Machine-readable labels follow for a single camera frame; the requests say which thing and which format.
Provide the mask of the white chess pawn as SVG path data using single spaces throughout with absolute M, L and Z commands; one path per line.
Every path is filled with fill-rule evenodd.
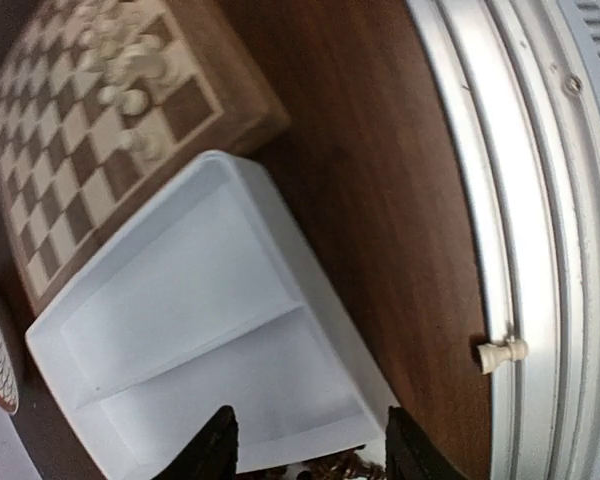
M 126 148 L 148 158 L 154 158 L 161 153 L 161 142 L 155 134 L 143 135 L 135 130 L 129 130 L 126 136 Z
M 98 101 L 102 105 L 119 106 L 124 101 L 124 91 L 114 85 L 105 86 L 98 93 Z

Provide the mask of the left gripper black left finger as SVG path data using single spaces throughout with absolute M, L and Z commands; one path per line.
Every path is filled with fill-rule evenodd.
M 155 480 L 234 479 L 238 461 L 238 422 L 222 406 Z

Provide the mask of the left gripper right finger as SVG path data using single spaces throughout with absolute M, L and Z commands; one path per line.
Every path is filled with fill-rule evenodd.
M 388 409 L 385 433 L 387 479 L 465 479 L 404 408 Z

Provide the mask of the white chess knight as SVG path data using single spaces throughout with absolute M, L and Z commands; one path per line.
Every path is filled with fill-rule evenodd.
M 122 91 L 118 96 L 120 112 L 125 116 L 138 116 L 149 106 L 149 95 L 139 89 Z

